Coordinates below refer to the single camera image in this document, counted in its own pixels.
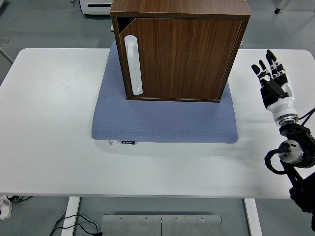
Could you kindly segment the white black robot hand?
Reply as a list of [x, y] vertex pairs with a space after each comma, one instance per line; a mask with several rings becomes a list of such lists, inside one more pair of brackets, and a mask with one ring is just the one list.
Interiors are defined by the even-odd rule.
[[266, 51], [266, 59], [269, 67], [262, 60], [259, 65], [252, 65], [260, 82], [263, 104], [272, 113], [276, 125], [297, 123], [299, 117], [295, 109], [295, 96], [286, 70], [271, 50]]

